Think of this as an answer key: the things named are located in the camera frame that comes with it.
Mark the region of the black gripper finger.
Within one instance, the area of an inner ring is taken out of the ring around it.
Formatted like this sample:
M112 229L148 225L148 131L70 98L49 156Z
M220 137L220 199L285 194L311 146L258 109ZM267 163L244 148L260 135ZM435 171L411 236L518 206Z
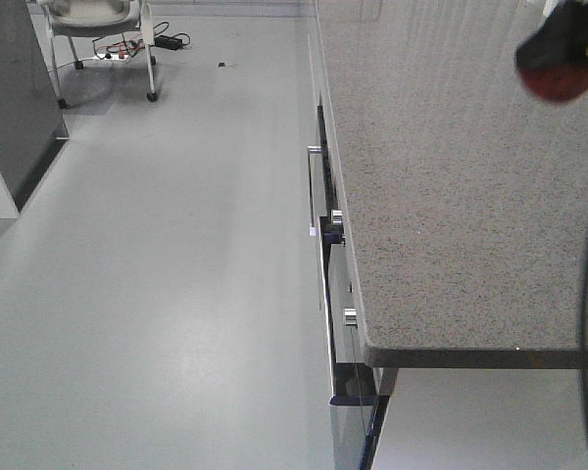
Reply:
M588 1L561 1L520 45L514 64L521 71L588 64Z

